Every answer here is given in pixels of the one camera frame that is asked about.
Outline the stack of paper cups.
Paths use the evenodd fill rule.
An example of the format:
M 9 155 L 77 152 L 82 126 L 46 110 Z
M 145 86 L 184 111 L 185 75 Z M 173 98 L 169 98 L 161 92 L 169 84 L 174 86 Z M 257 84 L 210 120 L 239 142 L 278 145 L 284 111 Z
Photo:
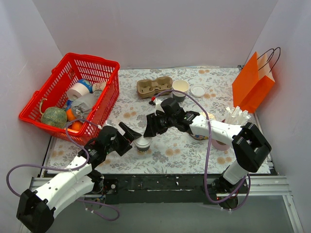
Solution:
M 175 80 L 172 84 L 173 89 L 173 99 L 176 100 L 178 103 L 181 103 L 185 100 L 185 93 L 189 90 L 189 83 L 185 80 Z

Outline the red plastic basket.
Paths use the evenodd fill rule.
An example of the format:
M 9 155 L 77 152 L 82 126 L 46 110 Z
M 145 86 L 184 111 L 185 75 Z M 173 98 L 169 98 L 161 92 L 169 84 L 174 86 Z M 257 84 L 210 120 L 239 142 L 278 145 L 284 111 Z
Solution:
M 84 145 L 88 140 L 99 134 L 97 124 L 103 125 L 108 119 L 114 104 L 119 97 L 120 64 L 116 61 L 106 60 L 92 55 L 68 53 L 52 70 L 40 90 L 34 92 L 32 98 L 19 114 L 19 119 L 43 129 L 50 135 L 68 139 L 68 135 Z M 90 94 L 96 83 L 105 83 L 104 89 L 91 105 L 90 112 L 80 130 L 65 131 L 41 122 L 43 112 L 49 107 L 66 107 L 68 101 Z

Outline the white plastic cup lid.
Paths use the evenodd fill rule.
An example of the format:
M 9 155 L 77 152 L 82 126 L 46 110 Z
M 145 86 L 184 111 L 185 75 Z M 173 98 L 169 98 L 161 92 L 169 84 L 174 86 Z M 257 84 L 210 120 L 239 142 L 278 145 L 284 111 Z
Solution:
M 136 147 L 147 148 L 151 145 L 152 139 L 150 137 L 141 136 L 140 138 L 134 141 Z

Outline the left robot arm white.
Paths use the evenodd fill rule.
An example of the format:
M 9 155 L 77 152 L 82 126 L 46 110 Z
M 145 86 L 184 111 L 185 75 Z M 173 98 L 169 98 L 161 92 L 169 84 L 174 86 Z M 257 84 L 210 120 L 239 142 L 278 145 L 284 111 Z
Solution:
M 119 126 L 124 134 L 113 126 L 103 126 L 98 136 L 83 146 L 65 171 L 34 191 L 27 189 L 21 194 L 17 219 L 30 232 L 45 233 L 57 215 L 82 195 L 103 191 L 104 177 L 96 167 L 111 152 L 123 156 L 132 148 L 132 142 L 141 137 L 124 123 Z

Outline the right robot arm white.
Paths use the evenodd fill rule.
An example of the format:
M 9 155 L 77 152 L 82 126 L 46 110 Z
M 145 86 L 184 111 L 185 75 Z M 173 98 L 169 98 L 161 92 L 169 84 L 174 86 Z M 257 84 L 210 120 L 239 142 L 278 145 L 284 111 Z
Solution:
M 207 136 L 233 148 L 236 160 L 217 180 L 226 193 L 233 192 L 248 173 L 257 172 L 272 149 L 253 123 L 232 125 L 207 119 L 198 112 L 184 111 L 173 98 L 163 101 L 152 98 L 150 104 L 155 106 L 155 112 L 147 115 L 145 138 L 155 137 L 175 127 L 181 132 Z

